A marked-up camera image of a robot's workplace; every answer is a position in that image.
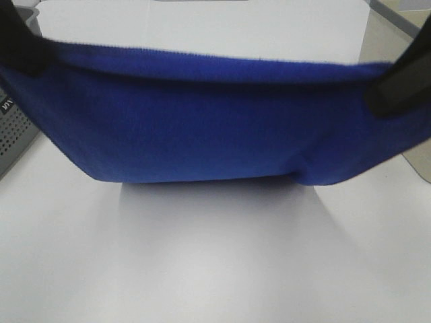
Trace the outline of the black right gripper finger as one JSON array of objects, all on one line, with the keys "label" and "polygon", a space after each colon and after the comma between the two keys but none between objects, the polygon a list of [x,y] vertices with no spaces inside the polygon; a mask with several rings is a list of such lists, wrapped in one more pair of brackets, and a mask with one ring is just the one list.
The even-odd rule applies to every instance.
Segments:
[{"label": "black right gripper finger", "polygon": [[397,116],[430,103],[430,18],[401,56],[364,93],[374,116]]}]

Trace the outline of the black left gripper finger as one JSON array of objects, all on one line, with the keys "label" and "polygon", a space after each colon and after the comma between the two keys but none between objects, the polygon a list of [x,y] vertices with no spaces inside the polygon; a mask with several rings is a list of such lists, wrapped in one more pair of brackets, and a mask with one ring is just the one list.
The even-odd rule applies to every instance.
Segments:
[{"label": "black left gripper finger", "polygon": [[50,64],[50,45],[40,34],[37,15],[33,7],[1,2],[1,64],[31,76]]}]

